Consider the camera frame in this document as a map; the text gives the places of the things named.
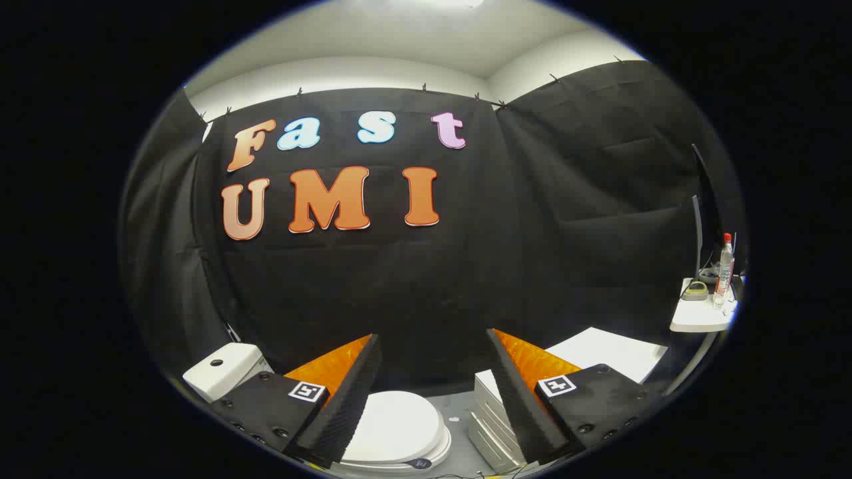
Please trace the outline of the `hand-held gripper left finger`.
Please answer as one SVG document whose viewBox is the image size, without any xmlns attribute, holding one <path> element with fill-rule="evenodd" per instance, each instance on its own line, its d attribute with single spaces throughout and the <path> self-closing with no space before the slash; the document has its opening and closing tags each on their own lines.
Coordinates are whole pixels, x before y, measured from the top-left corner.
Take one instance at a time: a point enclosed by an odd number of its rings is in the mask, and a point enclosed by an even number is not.
<svg viewBox="0 0 852 479">
<path fill-rule="evenodd" d="M 343 458 L 380 366 L 372 333 L 287 374 L 258 372 L 210 407 L 255 442 L 327 469 Z"/>
</svg>

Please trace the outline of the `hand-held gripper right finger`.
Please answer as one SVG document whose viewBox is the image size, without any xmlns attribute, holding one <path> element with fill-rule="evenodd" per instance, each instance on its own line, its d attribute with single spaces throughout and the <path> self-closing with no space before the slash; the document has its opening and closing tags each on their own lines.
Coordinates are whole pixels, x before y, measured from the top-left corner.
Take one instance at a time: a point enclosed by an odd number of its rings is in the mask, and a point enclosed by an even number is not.
<svg viewBox="0 0 852 479">
<path fill-rule="evenodd" d="M 492 372 L 527 462 L 600 448 L 651 416 L 661 395 L 613 366 L 578 367 L 525 340 L 487 329 Z"/>
</svg>

